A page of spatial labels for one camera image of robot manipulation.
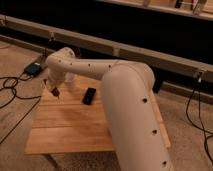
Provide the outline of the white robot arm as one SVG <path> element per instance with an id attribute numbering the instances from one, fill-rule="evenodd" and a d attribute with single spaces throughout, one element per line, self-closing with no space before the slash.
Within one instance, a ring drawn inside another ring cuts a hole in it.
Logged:
<path id="1" fill-rule="evenodd" d="M 122 171 L 174 171 L 150 94 L 155 82 L 145 63 L 115 59 L 78 59 L 65 47 L 46 59 L 52 94 L 73 73 L 101 82 L 101 99 Z"/>

